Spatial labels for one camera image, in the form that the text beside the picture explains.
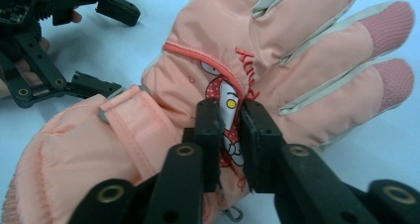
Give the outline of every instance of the glove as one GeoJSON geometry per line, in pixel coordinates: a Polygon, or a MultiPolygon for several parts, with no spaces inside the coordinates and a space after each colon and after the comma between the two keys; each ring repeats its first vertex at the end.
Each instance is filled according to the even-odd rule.
{"type": "Polygon", "coordinates": [[[249,193],[237,135],[244,99],[265,106],[286,142],[314,147],[410,94],[410,67],[379,57],[408,37],[409,5],[384,3],[336,23],[354,1],[192,0],[161,58],[145,71],[146,89],[86,99],[34,137],[11,183],[4,220],[65,223],[98,182],[142,183],[194,125],[196,104],[211,97],[225,123],[223,188],[204,194],[203,219],[213,222],[249,193]]]}

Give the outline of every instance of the velcro strap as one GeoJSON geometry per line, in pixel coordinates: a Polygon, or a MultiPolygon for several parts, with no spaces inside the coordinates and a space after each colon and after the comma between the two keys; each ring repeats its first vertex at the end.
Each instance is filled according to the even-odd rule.
{"type": "Polygon", "coordinates": [[[181,141],[163,110],[139,86],[130,87],[101,109],[143,180],[161,170],[167,150],[181,141]]]}

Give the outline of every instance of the cartoon character print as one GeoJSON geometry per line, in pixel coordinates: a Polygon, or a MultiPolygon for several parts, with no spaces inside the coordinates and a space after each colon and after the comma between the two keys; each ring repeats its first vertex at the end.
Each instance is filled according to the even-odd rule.
{"type": "Polygon", "coordinates": [[[244,158],[239,143],[237,121],[235,115],[238,110],[239,98],[235,89],[226,81],[226,78],[212,66],[201,62],[201,67],[217,77],[214,78],[206,90],[207,98],[214,98],[219,101],[220,114],[225,123],[224,148],[221,150],[221,167],[230,167],[232,162],[241,167],[244,165],[244,158]]]}

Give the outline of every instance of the white surface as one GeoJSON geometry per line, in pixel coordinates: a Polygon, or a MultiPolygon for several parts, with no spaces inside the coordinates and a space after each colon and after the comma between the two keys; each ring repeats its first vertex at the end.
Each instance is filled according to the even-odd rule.
{"type": "MultiPolygon", "coordinates": [[[[189,0],[129,0],[142,12],[139,23],[127,28],[95,13],[95,5],[78,9],[83,21],[53,27],[43,22],[44,36],[51,41],[49,54],[71,80],[76,70],[103,80],[130,86],[139,83],[143,69],[154,61],[179,10],[189,0]]],[[[387,0],[359,0],[350,13],[387,0]]],[[[419,0],[409,1],[420,14],[419,0]]],[[[419,23],[407,43],[392,56],[405,58],[420,74],[419,23]]],[[[55,98],[21,109],[10,98],[0,100],[0,202],[25,146],[57,112],[78,99],[55,98]]],[[[352,131],[322,155],[345,182],[366,190],[380,178],[405,182],[420,190],[420,83],[410,98],[395,110],[382,114],[352,131]]],[[[242,223],[278,223],[271,195],[253,194],[238,203],[245,211],[242,223]]],[[[217,223],[230,223],[220,216],[217,223]]]]}

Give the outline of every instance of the black bracket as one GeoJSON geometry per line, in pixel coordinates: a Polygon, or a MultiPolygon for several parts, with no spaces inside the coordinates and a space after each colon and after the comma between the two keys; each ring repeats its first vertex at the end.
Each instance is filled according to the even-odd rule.
{"type": "Polygon", "coordinates": [[[140,17],[139,9],[125,0],[15,0],[0,10],[0,79],[20,107],[28,108],[36,102],[64,94],[83,98],[97,93],[109,95],[121,87],[95,81],[96,78],[81,73],[76,76],[89,78],[93,83],[84,82],[79,86],[80,82],[67,82],[39,45],[42,37],[40,20],[52,16],[53,25],[67,24],[71,22],[75,7],[96,2],[98,13],[128,26],[135,26],[140,17]],[[40,78],[42,85],[32,86],[20,74],[15,62],[21,58],[40,78]]]}

